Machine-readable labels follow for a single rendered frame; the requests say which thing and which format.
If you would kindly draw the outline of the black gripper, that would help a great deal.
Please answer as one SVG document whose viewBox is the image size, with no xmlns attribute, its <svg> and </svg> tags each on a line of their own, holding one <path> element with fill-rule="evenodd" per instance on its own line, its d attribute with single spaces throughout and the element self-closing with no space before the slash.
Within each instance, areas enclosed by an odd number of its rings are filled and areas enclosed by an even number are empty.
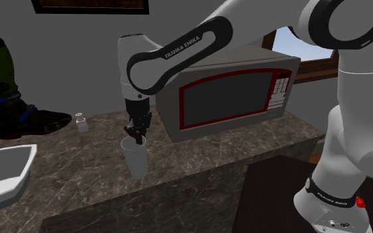
<svg viewBox="0 0 373 233">
<path fill-rule="evenodd" d="M 147 128 L 150 127 L 152 113 L 150 112 L 150 99 L 125 100 L 126 110 L 129 114 L 129 123 L 124 127 L 125 132 L 135 139 L 137 144 L 143 143 Z"/>
</svg>

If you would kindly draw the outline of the white angular bowl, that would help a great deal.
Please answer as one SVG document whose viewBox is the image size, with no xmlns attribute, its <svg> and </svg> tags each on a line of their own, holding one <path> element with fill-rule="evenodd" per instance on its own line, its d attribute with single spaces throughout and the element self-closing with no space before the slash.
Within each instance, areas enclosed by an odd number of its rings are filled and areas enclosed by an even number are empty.
<svg viewBox="0 0 373 233">
<path fill-rule="evenodd" d="M 22 197 L 36 153 L 36 144 L 0 148 L 0 209 Z"/>
</svg>

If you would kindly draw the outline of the dark framed wall picture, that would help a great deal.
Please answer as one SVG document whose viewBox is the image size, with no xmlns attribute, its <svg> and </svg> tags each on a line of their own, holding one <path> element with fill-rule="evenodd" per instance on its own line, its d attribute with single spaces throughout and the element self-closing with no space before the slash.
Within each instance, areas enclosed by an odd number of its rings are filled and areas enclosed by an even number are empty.
<svg viewBox="0 0 373 233">
<path fill-rule="evenodd" d="M 148 15 L 148 0 L 31 0 L 36 14 Z"/>
</svg>

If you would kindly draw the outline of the grey ribbed cup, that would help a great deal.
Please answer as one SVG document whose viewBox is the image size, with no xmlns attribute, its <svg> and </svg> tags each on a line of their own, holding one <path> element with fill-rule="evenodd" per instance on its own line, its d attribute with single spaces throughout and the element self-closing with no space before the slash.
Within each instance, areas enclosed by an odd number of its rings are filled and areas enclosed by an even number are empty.
<svg viewBox="0 0 373 233">
<path fill-rule="evenodd" d="M 127 136 L 121 141 L 130 173 L 134 179 L 142 179 L 148 170 L 146 138 L 141 136 L 142 144 L 137 144 L 133 137 Z"/>
</svg>

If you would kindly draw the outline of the grey and red microwave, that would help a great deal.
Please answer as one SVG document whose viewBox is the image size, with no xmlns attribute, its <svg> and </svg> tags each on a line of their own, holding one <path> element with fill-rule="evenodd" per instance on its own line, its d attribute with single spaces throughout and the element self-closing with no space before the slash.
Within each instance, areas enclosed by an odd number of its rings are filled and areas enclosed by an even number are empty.
<svg viewBox="0 0 373 233">
<path fill-rule="evenodd" d="M 280 118 L 300 63 L 257 46 L 225 50 L 167 83 L 156 109 L 173 143 Z"/>
</svg>

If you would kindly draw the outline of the small white bottle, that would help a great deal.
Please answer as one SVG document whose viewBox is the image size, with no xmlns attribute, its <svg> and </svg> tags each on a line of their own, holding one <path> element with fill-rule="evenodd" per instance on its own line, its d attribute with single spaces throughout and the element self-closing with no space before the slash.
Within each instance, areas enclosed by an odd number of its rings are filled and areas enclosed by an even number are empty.
<svg viewBox="0 0 373 233">
<path fill-rule="evenodd" d="M 76 125 L 77 125 L 78 130 L 80 132 L 87 132 L 89 130 L 89 126 L 83 114 L 76 113 L 75 117 L 76 117 Z"/>
</svg>

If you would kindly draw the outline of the black boot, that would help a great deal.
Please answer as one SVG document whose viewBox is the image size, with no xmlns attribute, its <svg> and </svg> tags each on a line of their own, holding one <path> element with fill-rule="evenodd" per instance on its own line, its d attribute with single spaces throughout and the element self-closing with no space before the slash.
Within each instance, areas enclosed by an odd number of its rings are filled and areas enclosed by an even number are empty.
<svg viewBox="0 0 373 233">
<path fill-rule="evenodd" d="M 28 105 L 15 83 L 10 51 L 0 38 L 0 139 L 14 140 L 28 135 L 50 134 L 67 126 L 72 116 Z"/>
</svg>

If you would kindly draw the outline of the wooden framed window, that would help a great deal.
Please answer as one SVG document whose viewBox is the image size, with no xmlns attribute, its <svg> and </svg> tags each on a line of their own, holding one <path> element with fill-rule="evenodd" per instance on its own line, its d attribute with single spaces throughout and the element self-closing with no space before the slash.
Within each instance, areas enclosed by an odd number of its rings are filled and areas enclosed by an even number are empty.
<svg viewBox="0 0 373 233">
<path fill-rule="evenodd" d="M 262 47 L 301 58 L 295 84 L 337 76 L 339 53 L 336 50 L 324 49 L 302 42 L 286 27 L 264 36 Z"/>
</svg>

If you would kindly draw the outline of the dark robot stand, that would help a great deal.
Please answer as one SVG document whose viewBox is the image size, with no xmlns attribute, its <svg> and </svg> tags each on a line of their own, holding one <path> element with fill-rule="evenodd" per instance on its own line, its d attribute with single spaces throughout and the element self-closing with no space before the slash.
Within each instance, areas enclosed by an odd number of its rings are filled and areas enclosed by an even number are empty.
<svg viewBox="0 0 373 233">
<path fill-rule="evenodd" d="M 248 166 L 232 233 L 316 233 L 296 211 L 293 196 L 316 165 L 275 156 Z M 358 190 L 373 231 L 373 179 Z"/>
</svg>

